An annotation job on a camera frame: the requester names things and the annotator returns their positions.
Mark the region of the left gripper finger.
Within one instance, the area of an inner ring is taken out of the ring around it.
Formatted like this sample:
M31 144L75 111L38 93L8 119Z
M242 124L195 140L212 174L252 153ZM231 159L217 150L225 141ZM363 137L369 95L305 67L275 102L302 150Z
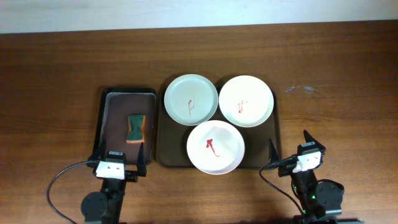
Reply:
M137 176L145 177L147 175L143 142L141 143L139 148L136 167L137 167Z
M99 146L93 151L91 155L92 161L102 161L104 159L104 154L106 150L106 141L102 140Z

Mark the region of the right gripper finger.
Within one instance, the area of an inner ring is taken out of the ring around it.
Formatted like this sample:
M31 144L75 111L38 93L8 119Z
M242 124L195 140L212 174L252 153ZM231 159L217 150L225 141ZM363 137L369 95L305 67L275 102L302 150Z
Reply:
M303 130L303 135L306 143L313 142L317 147L323 148L323 145L319 143L306 129Z
M268 163L274 163L279 161L279 156L277 153L277 149L275 148L272 139L269 139L269 160Z

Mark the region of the large brown serving tray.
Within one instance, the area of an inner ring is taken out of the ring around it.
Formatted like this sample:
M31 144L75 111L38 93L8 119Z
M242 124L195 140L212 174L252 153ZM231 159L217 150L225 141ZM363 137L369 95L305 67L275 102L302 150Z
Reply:
M157 122L157 142L155 159L159 164L171 168L193 168L187 154L187 139L192 126L184 126L174 121L164 106L165 91L162 91ZM239 169L260 169L269 161L269 142L272 141L277 155L282 155L277 95L272 94L274 108L270 117L253 128L238 127L245 143L245 154Z

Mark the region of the green and orange sponge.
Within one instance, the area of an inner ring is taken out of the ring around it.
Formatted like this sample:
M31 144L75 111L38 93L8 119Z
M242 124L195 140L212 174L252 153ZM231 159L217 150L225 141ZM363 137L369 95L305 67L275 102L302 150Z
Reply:
M145 141L146 117L142 114L130 115L127 117L128 132L126 142L128 144L141 143Z

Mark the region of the white plate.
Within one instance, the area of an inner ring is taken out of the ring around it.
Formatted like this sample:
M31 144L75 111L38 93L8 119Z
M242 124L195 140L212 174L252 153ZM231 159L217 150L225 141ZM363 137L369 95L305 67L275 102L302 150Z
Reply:
M225 121L206 121L195 127L187 139L190 162L206 174L231 172L240 165L244 153L241 133Z
M251 128L259 126L271 116L274 98L264 81L254 76L241 75L222 86L219 107L230 123Z
M204 76L182 75L166 88L164 106L168 115L177 123L196 126L215 114L218 92L215 85Z

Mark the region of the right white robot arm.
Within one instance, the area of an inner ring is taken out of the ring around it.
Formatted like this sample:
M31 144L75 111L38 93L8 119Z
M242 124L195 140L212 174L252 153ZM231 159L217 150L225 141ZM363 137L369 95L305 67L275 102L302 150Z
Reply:
M314 170L323 164L326 147L303 132L305 143L297 147L297 153L279 159L273 142L269 142L269 163L265 169L277 169L279 177L290 176L290 187L295 195L290 199L300 214L294 223L337 223L342 214L343 185L329 179L317 179Z

